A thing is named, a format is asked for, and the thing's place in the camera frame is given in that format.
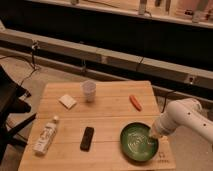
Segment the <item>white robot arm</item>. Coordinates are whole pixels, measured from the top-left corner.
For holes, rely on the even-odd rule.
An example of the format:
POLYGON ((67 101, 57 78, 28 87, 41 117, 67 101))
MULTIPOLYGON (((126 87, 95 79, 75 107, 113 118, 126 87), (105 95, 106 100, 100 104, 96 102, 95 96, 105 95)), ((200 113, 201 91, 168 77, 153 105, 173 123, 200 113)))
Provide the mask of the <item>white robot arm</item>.
POLYGON ((201 103, 194 98, 174 100, 153 122, 149 136, 159 139, 172 134, 179 126, 185 126, 213 144, 213 121, 202 116, 201 103))

